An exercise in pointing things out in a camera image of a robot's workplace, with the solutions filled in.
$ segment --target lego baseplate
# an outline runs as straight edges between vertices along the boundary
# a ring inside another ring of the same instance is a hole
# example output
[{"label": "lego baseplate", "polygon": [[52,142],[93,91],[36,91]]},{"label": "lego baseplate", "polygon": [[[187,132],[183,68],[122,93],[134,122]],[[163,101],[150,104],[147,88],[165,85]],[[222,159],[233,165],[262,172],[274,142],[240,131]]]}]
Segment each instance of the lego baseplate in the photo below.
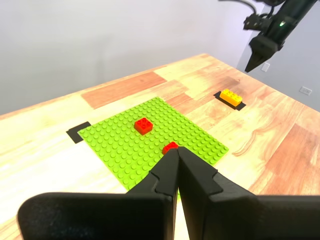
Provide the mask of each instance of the lego baseplate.
[{"label": "lego baseplate", "polygon": [[[141,118],[153,124],[145,135],[134,128]],[[127,190],[148,174],[170,142],[188,148],[212,166],[229,150],[159,97],[78,133]]]}]

